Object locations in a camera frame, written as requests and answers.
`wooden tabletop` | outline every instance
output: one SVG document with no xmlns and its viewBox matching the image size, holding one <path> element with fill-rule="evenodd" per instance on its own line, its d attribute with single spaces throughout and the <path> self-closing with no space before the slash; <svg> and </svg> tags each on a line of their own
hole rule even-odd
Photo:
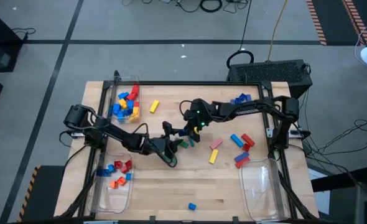
<svg viewBox="0 0 367 224">
<path fill-rule="evenodd" d="M 102 82 L 88 82 L 82 103 L 97 109 L 101 87 Z M 287 83 L 272 83 L 272 87 L 274 96 L 290 94 Z M 130 88 L 130 86 L 120 86 L 118 91 L 130 91 Z M 259 99 L 258 88 L 255 86 L 143 85 L 140 92 L 140 123 L 118 124 L 116 121 L 113 123 L 127 132 L 133 131 L 138 124 L 147 123 L 151 137 L 164 133 L 161 125 L 163 121 L 170 122 L 174 128 L 185 126 L 185 121 L 179 112 L 179 103 L 182 100 L 202 98 L 209 103 L 229 102 L 241 93 L 250 94 L 253 100 Z M 149 108 L 154 100 L 159 100 L 160 103 L 156 112 L 152 114 Z M 184 103 L 183 111 L 189 106 L 190 103 Z M 273 126 L 271 117 L 269 120 L 270 126 Z M 144 133 L 145 129 L 141 128 L 139 132 Z M 150 156 L 132 154 L 123 148 L 120 142 L 109 138 L 107 153 L 126 153 L 132 156 L 135 166 L 132 195 L 130 205 L 123 213 L 97 213 L 96 218 L 148 220 L 151 215 L 155 215 L 156 220 L 229 221 L 233 216 L 237 216 L 239 220 L 245 221 L 253 220 L 252 217 L 255 216 L 267 217 L 276 212 L 269 204 L 263 202 L 247 201 L 248 204 L 256 204 L 256 208 L 246 206 L 242 196 L 239 170 L 235 167 L 233 160 L 243 151 L 230 139 L 233 133 L 238 136 L 246 133 L 254 140 L 256 145 L 249 152 L 252 161 L 267 157 L 266 135 L 261 113 L 240 116 L 230 122 L 211 123 L 209 127 L 203 128 L 200 132 L 201 141 L 195 143 L 195 147 L 179 148 L 176 154 L 178 165 L 175 168 L 168 167 L 155 154 Z M 219 153 L 215 163 L 210 164 L 208 162 L 211 155 L 209 145 L 217 138 L 222 138 L 223 143 L 218 147 Z M 290 144 L 302 147 L 300 140 L 291 139 Z M 82 145 L 83 139 L 73 140 L 69 156 Z M 66 168 L 55 215 L 63 213 L 81 190 L 89 151 L 88 148 L 79 153 Z M 304 152 L 290 146 L 286 149 L 286 160 L 293 191 L 309 211 L 318 216 Z M 287 205 L 287 197 L 283 196 L 283 199 Z M 271 199 L 268 195 L 263 195 L 258 200 Z M 187 208 L 190 202 L 197 205 L 195 211 Z M 262 206 L 264 206 L 264 213 L 260 212 Z"/>
</svg>

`clear plastic bin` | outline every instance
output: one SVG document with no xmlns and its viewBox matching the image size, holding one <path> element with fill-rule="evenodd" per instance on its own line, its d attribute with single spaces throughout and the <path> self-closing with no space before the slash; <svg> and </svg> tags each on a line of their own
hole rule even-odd
<svg viewBox="0 0 367 224">
<path fill-rule="evenodd" d="M 109 177 L 95 176 L 93 190 L 89 197 L 89 200 L 92 200 L 88 203 L 90 212 L 121 213 L 129 207 L 134 180 L 134 162 L 132 157 L 129 154 L 112 155 L 103 153 L 98 156 L 98 162 L 96 163 L 98 169 L 107 169 L 108 165 L 114 164 L 115 161 L 121 161 L 124 164 L 130 160 L 132 168 L 128 173 L 131 174 L 131 180 L 127 180 L 123 186 L 119 185 L 117 189 L 111 189 L 109 185 L 111 181 L 118 180 L 120 177 L 125 178 L 126 174 L 123 174 L 119 169 L 112 172 Z"/>
<path fill-rule="evenodd" d="M 135 102 L 139 102 L 139 109 L 138 109 L 138 117 L 136 119 L 133 119 L 132 117 L 137 115 L 136 113 L 133 113 L 132 115 L 129 115 L 129 116 L 124 116 L 124 119 L 120 119 L 118 120 L 117 119 L 117 115 L 115 115 L 113 113 L 113 105 L 115 103 L 119 103 L 119 94 L 121 93 L 131 93 L 132 91 L 132 88 L 134 85 L 138 85 L 139 87 L 139 91 L 138 91 L 138 96 L 137 98 L 135 99 Z M 109 99 L 109 102 L 110 101 L 113 101 L 113 96 L 112 96 L 112 91 L 109 91 L 108 92 L 108 97 L 107 99 Z M 112 113 L 112 120 L 115 121 L 115 122 L 118 122 L 119 124 L 124 124 L 124 123 L 137 123 L 141 120 L 141 86 L 139 84 L 139 78 L 135 75 L 131 75 L 131 76 L 124 76 L 124 77 L 120 77 L 120 83 L 118 83 L 117 85 L 117 92 L 116 92 L 116 95 L 114 96 L 114 103 L 113 105 L 111 106 L 111 108 L 109 107 L 108 108 L 108 111 L 111 111 Z"/>
<path fill-rule="evenodd" d="M 239 170 L 244 209 L 254 221 L 279 221 L 289 217 L 287 197 L 273 159 L 251 161 Z"/>
</svg>

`toy block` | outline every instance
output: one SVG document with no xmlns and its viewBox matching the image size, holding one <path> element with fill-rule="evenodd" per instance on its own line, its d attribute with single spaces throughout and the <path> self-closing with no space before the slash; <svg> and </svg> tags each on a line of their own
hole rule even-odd
<svg viewBox="0 0 367 224">
<path fill-rule="evenodd" d="M 118 114 L 117 114 L 117 121 L 119 122 L 124 122 L 124 112 L 123 111 L 120 111 Z"/>
<path fill-rule="evenodd" d="M 182 137 L 185 135 L 185 131 L 183 129 L 178 130 L 178 136 Z"/>
<path fill-rule="evenodd" d="M 124 177 L 120 177 L 118 180 L 117 180 L 117 184 L 121 185 L 121 186 L 124 186 L 124 184 L 126 184 L 126 179 Z"/>
<path fill-rule="evenodd" d="M 249 151 L 250 150 L 250 145 L 249 144 L 247 144 L 247 143 L 245 143 L 244 144 L 244 146 L 243 146 L 243 148 L 242 148 L 242 150 L 244 150 L 244 151 Z"/>
<path fill-rule="evenodd" d="M 241 166 L 243 166 L 243 164 L 244 164 L 244 163 L 246 163 L 246 162 L 248 162 L 248 161 L 250 161 L 250 158 L 245 157 L 244 159 L 242 159 L 242 160 L 240 160 L 239 162 L 237 162 L 237 163 L 235 164 L 235 166 L 236 166 L 238 169 L 240 169 L 240 167 L 241 167 Z"/>
<path fill-rule="evenodd" d="M 231 135 L 231 139 L 239 146 L 239 147 L 243 147 L 243 142 L 240 141 L 240 139 L 237 137 L 237 135 L 232 134 Z"/>
<path fill-rule="evenodd" d="M 114 162 L 114 168 L 120 169 L 120 168 L 122 168 L 122 166 L 123 166 L 123 163 L 121 161 L 115 161 Z"/>
<path fill-rule="evenodd" d="M 127 100 L 135 100 L 137 96 L 138 96 L 137 93 L 131 93 L 130 95 L 127 96 Z"/>
<path fill-rule="evenodd" d="M 194 211 L 196 210 L 196 205 L 194 203 L 189 203 L 188 208 Z"/>
<path fill-rule="evenodd" d="M 128 169 L 131 169 L 131 168 L 132 168 L 132 161 L 127 161 L 127 162 L 125 163 L 125 165 L 126 165 L 126 167 L 127 167 Z"/>
<path fill-rule="evenodd" d="M 121 109 L 127 109 L 127 103 L 124 99 L 119 100 L 119 104 L 121 106 Z"/>
<path fill-rule="evenodd" d="M 108 165 L 109 172 L 114 172 L 116 169 L 114 168 L 114 165 L 110 164 Z"/>
<path fill-rule="evenodd" d="M 188 137 L 190 146 L 194 147 L 195 146 L 195 142 L 193 141 L 193 139 L 191 139 L 190 137 Z"/>
<path fill-rule="evenodd" d="M 136 94 L 138 94 L 138 93 L 139 93 L 139 85 L 134 85 L 134 86 L 132 87 L 131 93 L 136 93 Z"/>
<path fill-rule="evenodd" d="M 214 149 L 213 153 L 211 153 L 211 157 L 210 160 L 208 161 L 211 164 L 214 164 L 215 159 L 216 159 L 216 155 L 218 155 L 218 150 Z"/>
<path fill-rule="evenodd" d="M 242 134 L 241 138 L 244 139 L 251 147 L 256 144 L 247 134 Z"/>
<path fill-rule="evenodd" d="M 108 169 L 103 169 L 102 170 L 102 177 L 109 177 L 110 175 L 110 172 Z"/>
<path fill-rule="evenodd" d="M 244 152 L 244 153 L 242 153 L 242 154 L 240 154 L 240 155 L 236 156 L 236 157 L 235 157 L 235 161 L 236 161 L 236 162 L 239 162 L 240 160 L 242 160 L 242 159 L 244 159 L 244 158 L 246 158 L 246 157 L 248 157 L 248 156 L 249 156 L 248 152 Z"/>
<path fill-rule="evenodd" d="M 113 180 L 113 181 L 110 182 L 110 188 L 111 189 L 116 189 L 117 186 L 118 186 L 117 181 Z"/>
<path fill-rule="evenodd" d="M 179 145 L 184 147 L 184 148 L 188 148 L 188 146 L 189 146 L 189 144 L 186 143 L 185 141 L 182 141 Z"/>
<path fill-rule="evenodd" d="M 114 106 L 113 106 L 113 114 L 117 116 L 117 114 L 119 113 L 120 109 L 121 109 L 120 104 L 115 103 Z"/>
<path fill-rule="evenodd" d="M 129 93 L 127 93 L 127 92 L 125 92 L 125 93 L 120 93 L 120 94 L 119 94 L 119 98 L 120 98 L 120 99 L 125 99 L 125 98 L 127 98 L 128 94 L 129 94 Z"/>
<path fill-rule="evenodd" d="M 158 100 L 153 101 L 152 107 L 151 107 L 151 109 L 149 111 L 151 113 L 154 113 L 156 111 L 156 108 L 157 108 L 158 105 L 159 105 L 159 101 Z"/>
<path fill-rule="evenodd" d="M 128 108 L 133 109 L 134 108 L 134 102 L 133 102 L 133 100 L 128 100 L 127 101 L 127 106 L 128 106 Z"/>
<path fill-rule="evenodd" d="M 246 100 L 246 95 L 244 93 L 240 94 L 239 99 L 243 102 Z"/>
<path fill-rule="evenodd" d="M 123 174 L 126 174 L 128 172 L 128 167 L 126 166 L 123 166 L 122 168 L 120 168 L 120 171 L 123 173 Z"/>
<path fill-rule="evenodd" d="M 223 142 L 222 138 L 218 138 L 217 140 L 213 141 L 210 145 L 210 149 L 216 149 L 221 143 Z"/>
</svg>

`colorful blocks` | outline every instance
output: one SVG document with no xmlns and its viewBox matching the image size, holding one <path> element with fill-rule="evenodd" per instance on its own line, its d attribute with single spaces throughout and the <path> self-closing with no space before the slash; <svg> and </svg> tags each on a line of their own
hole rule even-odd
<svg viewBox="0 0 367 224">
<path fill-rule="evenodd" d="M 222 138 L 218 138 L 217 140 L 213 141 L 213 143 L 210 145 L 210 149 L 211 150 L 216 149 L 222 142 L 223 142 Z"/>
<path fill-rule="evenodd" d="M 185 141 L 182 141 L 179 145 L 184 147 L 184 148 L 188 148 L 188 146 L 189 146 L 189 144 Z"/>
<path fill-rule="evenodd" d="M 125 99 L 125 98 L 127 98 L 128 94 L 129 94 L 129 93 L 127 93 L 127 92 L 125 92 L 125 93 L 120 93 L 120 94 L 119 94 L 119 98 L 120 98 L 120 99 Z"/>
<path fill-rule="evenodd" d="M 120 168 L 122 168 L 122 166 L 123 166 L 123 163 L 121 161 L 115 161 L 114 162 L 114 168 L 120 169 Z"/>
<path fill-rule="evenodd" d="M 110 164 L 108 165 L 109 172 L 114 172 L 116 169 L 114 168 L 114 165 Z"/>
<path fill-rule="evenodd" d="M 236 161 L 236 162 L 239 162 L 240 160 L 242 160 L 242 159 L 244 159 L 244 158 L 246 158 L 246 157 L 248 157 L 248 156 L 249 156 L 248 152 L 244 152 L 244 153 L 242 153 L 242 154 L 240 154 L 240 155 L 236 156 L 236 157 L 235 157 L 235 161 Z"/>
<path fill-rule="evenodd" d="M 151 106 L 151 109 L 149 110 L 151 113 L 154 113 L 156 111 L 157 106 L 159 105 L 159 101 L 155 100 L 153 101 L 153 104 Z"/>
<path fill-rule="evenodd" d="M 250 158 L 245 157 L 244 159 L 242 159 L 242 160 L 240 160 L 239 162 L 237 162 L 237 163 L 235 164 L 235 166 L 236 166 L 238 169 L 240 169 L 240 167 L 241 167 L 241 166 L 243 166 L 243 164 L 244 164 L 244 163 L 249 162 L 249 161 L 250 161 Z"/>
<path fill-rule="evenodd" d="M 136 94 L 138 94 L 138 93 L 139 93 L 139 85 L 134 85 L 134 86 L 132 87 L 131 94 L 132 94 L 132 93 L 136 93 Z"/>
<path fill-rule="evenodd" d="M 244 139 L 251 147 L 256 144 L 247 134 L 242 134 L 241 138 Z"/>
<path fill-rule="evenodd" d="M 116 189 L 116 188 L 117 188 L 117 186 L 118 186 L 117 181 L 115 181 L 115 180 L 114 180 L 114 181 L 111 181 L 111 182 L 110 182 L 110 188 L 111 188 L 111 189 Z"/>
<path fill-rule="evenodd" d="M 237 135 L 232 134 L 231 135 L 231 139 L 239 146 L 239 147 L 243 147 L 243 142 L 240 141 L 240 139 L 237 137 Z"/>
<path fill-rule="evenodd" d="M 195 143 L 194 143 L 193 139 L 191 139 L 190 137 L 188 137 L 188 140 L 189 140 L 190 146 L 194 147 L 195 146 Z"/>
<path fill-rule="evenodd" d="M 196 210 L 196 205 L 194 203 L 189 203 L 188 208 L 192 211 Z"/>
<path fill-rule="evenodd" d="M 211 153 L 211 157 L 210 160 L 208 161 L 211 164 L 214 164 L 215 159 L 216 159 L 216 155 L 218 155 L 218 150 L 214 149 L 213 153 Z"/>
<path fill-rule="evenodd" d="M 243 148 L 242 148 L 242 150 L 248 152 L 250 150 L 250 145 L 247 144 L 247 143 L 245 143 L 244 146 L 243 146 Z"/>
<path fill-rule="evenodd" d="M 137 93 L 131 93 L 130 95 L 127 96 L 127 100 L 135 100 L 137 96 L 138 96 Z"/>
<path fill-rule="evenodd" d="M 124 186 L 124 184 L 126 184 L 126 179 L 124 177 L 120 177 L 118 180 L 117 180 L 117 184 L 121 185 L 121 186 Z"/>
<path fill-rule="evenodd" d="M 121 106 L 121 109 L 127 109 L 127 103 L 124 99 L 120 99 L 119 104 Z"/>
</svg>

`cable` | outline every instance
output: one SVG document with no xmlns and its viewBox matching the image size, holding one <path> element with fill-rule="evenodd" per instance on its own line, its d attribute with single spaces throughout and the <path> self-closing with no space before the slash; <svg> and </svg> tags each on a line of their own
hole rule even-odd
<svg viewBox="0 0 367 224">
<path fill-rule="evenodd" d="M 269 61 L 269 57 L 271 56 L 272 46 L 273 46 L 273 40 L 275 38 L 276 29 L 277 29 L 277 26 L 279 25 L 279 22 L 281 20 L 283 11 L 286 8 L 286 4 L 287 4 L 287 0 L 284 0 L 284 4 L 283 4 L 282 10 L 281 10 L 281 13 L 279 14 L 279 18 L 277 18 L 277 22 L 276 22 L 275 28 L 273 29 L 272 40 L 271 40 L 271 45 L 269 47 L 269 53 L 268 53 L 268 59 L 267 59 L 267 61 Z"/>
<path fill-rule="evenodd" d="M 62 174 L 65 175 L 65 170 L 66 170 L 66 167 L 67 167 L 67 164 L 71 161 L 71 159 L 73 159 L 73 157 L 75 157 L 79 152 L 81 152 L 84 148 L 86 148 L 87 145 L 84 145 L 83 147 L 81 147 L 79 150 L 77 150 L 77 152 L 75 152 L 72 156 L 70 156 L 66 163 L 65 163 L 65 166 L 63 167 L 63 172 Z"/>
<path fill-rule="evenodd" d="M 359 33 L 359 35 L 358 35 L 358 41 L 356 41 L 356 44 L 355 44 L 354 49 L 353 49 L 353 52 L 354 52 L 355 58 L 356 58 L 360 63 L 362 63 L 363 65 L 366 65 L 366 66 L 367 66 L 367 64 L 365 64 L 364 62 L 362 62 L 362 61 L 361 61 L 361 60 L 356 56 L 356 47 L 357 47 L 357 46 L 358 46 L 358 44 L 359 44 L 360 37 L 361 37 L 362 33 L 363 33 L 366 29 L 367 29 L 367 27 L 363 28 L 363 29 L 362 29 L 362 31 Z"/>
<path fill-rule="evenodd" d="M 27 35 L 32 35 L 32 34 L 35 34 L 37 32 L 36 29 L 32 28 L 32 27 L 30 27 L 30 28 L 13 28 L 12 31 L 14 31 L 15 34 L 23 33 L 23 34 L 27 34 Z"/>
<path fill-rule="evenodd" d="M 200 4 L 201 4 L 201 2 L 198 4 L 197 8 L 192 10 L 192 11 L 188 11 L 188 10 L 184 9 L 184 7 L 182 7 L 181 3 L 178 2 L 178 1 L 177 1 L 176 6 L 179 6 L 182 10 L 184 10 L 187 13 L 192 13 L 192 12 L 196 12 L 200 8 Z"/>
</svg>

